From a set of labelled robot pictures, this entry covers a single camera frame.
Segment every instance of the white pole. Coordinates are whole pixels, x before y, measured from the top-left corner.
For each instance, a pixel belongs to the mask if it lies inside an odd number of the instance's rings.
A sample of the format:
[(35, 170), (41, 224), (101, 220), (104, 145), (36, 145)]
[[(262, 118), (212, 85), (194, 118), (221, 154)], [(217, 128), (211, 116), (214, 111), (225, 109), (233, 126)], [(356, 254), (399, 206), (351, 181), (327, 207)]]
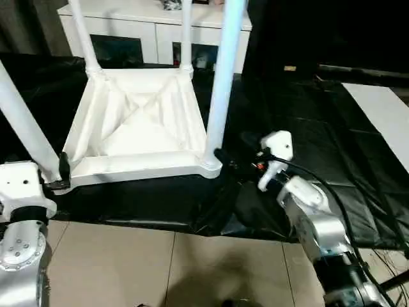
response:
[(245, 4), (246, 0), (227, 0), (224, 5), (222, 41), (217, 54), (206, 150), (203, 156), (203, 164), (209, 169), (220, 165), (213, 152), (216, 148), (221, 148), (223, 143)]
[(0, 110), (12, 126), (21, 143), (41, 169), (44, 180), (61, 180), (59, 161), (41, 128), (0, 61)]
[(186, 70), (193, 77), (192, 66), (192, 0), (182, 0), (182, 38), (180, 68)]
[(79, 0), (68, 0), (72, 10), (72, 16), (75, 21), (75, 26), (79, 35), (79, 40), (81, 41), (82, 51), (84, 52), (86, 71), (87, 73), (99, 72), (101, 71), (101, 66), (96, 60), (94, 47), (92, 46), (91, 37), (88, 34), (87, 28), (85, 26), (85, 19), (81, 13), (81, 6)]

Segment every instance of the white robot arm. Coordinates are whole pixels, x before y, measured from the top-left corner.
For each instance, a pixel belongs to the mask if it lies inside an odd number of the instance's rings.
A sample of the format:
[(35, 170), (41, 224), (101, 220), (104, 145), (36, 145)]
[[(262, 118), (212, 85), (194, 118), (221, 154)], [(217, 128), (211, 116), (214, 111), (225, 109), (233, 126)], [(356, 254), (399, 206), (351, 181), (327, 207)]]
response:
[(357, 260), (344, 224), (331, 212), (328, 198), (318, 186), (300, 176), (285, 175), (284, 160), (293, 157), (291, 134), (279, 131), (261, 140), (262, 152), (278, 158), (268, 161), (258, 187), (266, 191), (268, 183), (282, 177), (277, 202), (285, 210), (308, 259), (325, 291), (326, 306), (394, 306), (370, 280)]
[(0, 307), (45, 306), (47, 225), (57, 205), (45, 197), (35, 163), (0, 165), (0, 204), (8, 223), (0, 241)]

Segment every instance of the black tarp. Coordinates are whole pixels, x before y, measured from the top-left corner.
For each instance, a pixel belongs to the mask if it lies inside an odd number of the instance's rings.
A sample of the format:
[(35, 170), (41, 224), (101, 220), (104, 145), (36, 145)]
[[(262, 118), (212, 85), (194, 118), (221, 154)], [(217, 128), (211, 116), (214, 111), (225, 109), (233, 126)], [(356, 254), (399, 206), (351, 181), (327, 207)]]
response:
[[(0, 58), (61, 152), (87, 81), (84, 63), (78, 58)], [(205, 123), (212, 82), (211, 72), (195, 73)], [(339, 194), (360, 246), (404, 248), (409, 241), (409, 174), (339, 82), (318, 84), (311, 76), (292, 73), (269, 80), (236, 76), (224, 149), (241, 157), (241, 133), (262, 136), (282, 129), (293, 135), (293, 161)], [(0, 162), (29, 159), (3, 116), (0, 131)], [(239, 182), (226, 170), (215, 180), (191, 175), (80, 187), (55, 200), (56, 219), (296, 241), (272, 193), (263, 194), (253, 182)]]

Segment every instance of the tile floor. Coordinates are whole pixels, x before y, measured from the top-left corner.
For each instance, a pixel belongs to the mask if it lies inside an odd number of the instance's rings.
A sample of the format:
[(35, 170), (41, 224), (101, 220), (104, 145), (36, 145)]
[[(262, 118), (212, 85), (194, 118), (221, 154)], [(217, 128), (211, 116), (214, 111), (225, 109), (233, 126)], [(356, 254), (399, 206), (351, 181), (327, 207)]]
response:
[[(50, 307), (218, 307), (227, 298), (263, 307), (323, 306), (299, 244), (57, 221), (49, 242)], [(389, 278), (373, 251), (362, 253), (378, 280)], [(380, 253), (393, 259), (394, 271), (408, 267), (400, 253)]]

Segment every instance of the object on cabinet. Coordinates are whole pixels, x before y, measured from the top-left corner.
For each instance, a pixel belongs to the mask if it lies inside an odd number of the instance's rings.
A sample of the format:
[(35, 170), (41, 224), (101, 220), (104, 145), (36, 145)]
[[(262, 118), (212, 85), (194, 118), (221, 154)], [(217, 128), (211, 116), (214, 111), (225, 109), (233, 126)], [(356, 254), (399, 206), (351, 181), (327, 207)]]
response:
[(166, 11), (181, 10), (181, 0), (161, 0)]

